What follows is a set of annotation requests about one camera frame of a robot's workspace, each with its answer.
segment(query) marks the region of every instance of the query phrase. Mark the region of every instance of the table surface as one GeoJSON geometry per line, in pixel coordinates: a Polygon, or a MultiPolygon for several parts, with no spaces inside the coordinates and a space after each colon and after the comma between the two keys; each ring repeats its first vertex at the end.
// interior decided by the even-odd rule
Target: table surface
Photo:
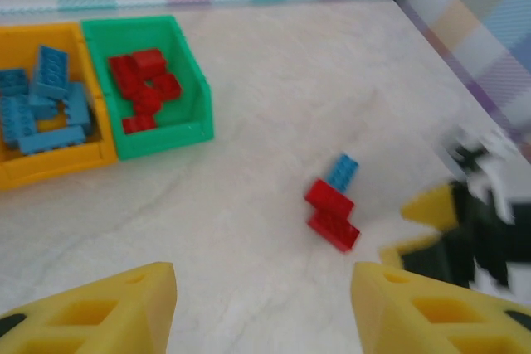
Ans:
{"type": "Polygon", "coordinates": [[[178,281],[169,353],[362,352],[354,262],[427,230],[398,209],[448,176],[439,134],[493,122],[389,1],[0,23],[160,12],[212,85],[216,139],[2,193],[0,312],[165,260],[178,281]],[[341,152],[360,163],[348,196],[362,235],[346,255],[305,224],[302,198],[341,152]]]}

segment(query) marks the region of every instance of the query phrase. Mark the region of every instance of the yellow plastic bin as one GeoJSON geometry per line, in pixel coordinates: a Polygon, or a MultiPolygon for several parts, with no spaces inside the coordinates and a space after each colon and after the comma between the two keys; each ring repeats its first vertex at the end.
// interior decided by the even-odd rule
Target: yellow plastic bin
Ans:
{"type": "MultiPolygon", "coordinates": [[[[69,78],[85,84],[95,121],[94,131],[85,144],[31,156],[24,156],[0,142],[0,189],[3,190],[118,160],[105,101],[77,23],[0,27],[0,69],[25,68],[31,76],[39,45],[68,52],[69,78]]],[[[62,109],[54,119],[37,122],[41,132],[65,126],[66,116],[62,109]]]]}

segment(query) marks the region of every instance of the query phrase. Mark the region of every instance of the stacked lego bricks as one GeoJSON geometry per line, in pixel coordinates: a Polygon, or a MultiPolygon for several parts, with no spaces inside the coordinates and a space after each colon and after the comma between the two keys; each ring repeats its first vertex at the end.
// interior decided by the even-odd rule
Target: stacked lego bricks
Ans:
{"type": "Polygon", "coordinates": [[[92,124],[85,87],[69,81],[68,65],[66,51],[39,46],[31,81],[24,68],[0,70],[2,138],[8,148],[33,155],[86,141],[92,124]],[[63,124],[46,122],[65,116],[63,124]]]}
{"type": "Polygon", "coordinates": [[[358,170],[358,163],[343,154],[325,180],[318,179],[304,196],[315,212],[308,225],[342,252],[353,248],[359,230],[348,218],[354,202],[344,193],[358,170]]]}
{"type": "Polygon", "coordinates": [[[154,115],[162,109],[163,102],[181,97],[181,85],[175,75],[166,71],[166,64],[159,49],[109,58],[122,97],[134,105],[135,116],[122,119],[126,134],[157,128],[154,115]]]}

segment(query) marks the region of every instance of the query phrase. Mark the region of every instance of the lego brick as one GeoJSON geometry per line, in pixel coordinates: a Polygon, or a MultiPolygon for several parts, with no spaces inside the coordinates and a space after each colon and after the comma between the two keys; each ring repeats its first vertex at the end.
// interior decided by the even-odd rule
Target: lego brick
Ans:
{"type": "Polygon", "coordinates": [[[177,81],[177,78],[172,74],[155,76],[151,81],[162,101],[178,99],[183,92],[183,88],[177,81]]]}
{"type": "Polygon", "coordinates": [[[157,90],[147,85],[134,95],[133,101],[134,112],[140,115],[155,115],[163,107],[157,90]]]}
{"type": "Polygon", "coordinates": [[[88,136],[92,132],[89,105],[85,97],[85,85],[81,82],[71,82],[70,92],[65,97],[66,122],[69,126],[81,126],[88,136]]]}
{"type": "Polygon", "coordinates": [[[28,102],[33,116],[37,120],[54,119],[59,114],[56,100],[36,95],[32,90],[30,90],[28,102]]]}
{"type": "Polygon", "coordinates": [[[32,155],[71,145],[80,145],[85,141],[86,137],[83,128],[81,126],[70,126],[19,138],[18,146],[20,152],[24,155],[32,155]]]}
{"type": "Polygon", "coordinates": [[[315,211],[308,225],[341,252],[351,250],[359,237],[359,230],[347,219],[332,216],[325,211],[315,211]]]}
{"type": "Polygon", "coordinates": [[[354,265],[350,293],[367,354],[531,354],[521,304],[368,262],[354,265]]]}
{"type": "Polygon", "coordinates": [[[177,296],[172,264],[146,264],[0,314],[0,352],[162,354],[177,296]]]}
{"type": "Polygon", "coordinates": [[[64,99],[68,93],[68,53],[41,45],[33,70],[32,90],[36,95],[64,99]]]}
{"type": "Polygon", "coordinates": [[[123,118],[122,124],[125,134],[143,132],[157,127],[153,115],[136,115],[130,118],[123,118]]]}
{"type": "Polygon", "coordinates": [[[3,141],[9,148],[17,147],[17,140],[37,132],[27,95],[0,97],[3,141]]]}
{"type": "Polygon", "coordinates": [[[314,183],[304,198],[316,209],[343,219],[347,219],[354,208],[354,202],[321,179],[314,183]]]}
{"type": "Polygon", "coordinates": [[[326,182],[344,194],[357,170],[358,163],[348,155],[342,154],[332,167],[330,174],[326,177],[326,182]]]}
{"type": "Polygon", "coordinates": [[[110,71],[122,97],[132,99],[144,87],[132,56],[114,56],[108,59],[110,71]]]}
{"type": "Polygon", "coordinates": [[[0,95],[26,95],[26,71],[23,68],[0,70],[0,95]]]}
{"type": "Polygon", "coordinates": [[[142,79],[151,79],[166,73],[166,60],[159,49],[136,51],[132,54],[142,79]]]}

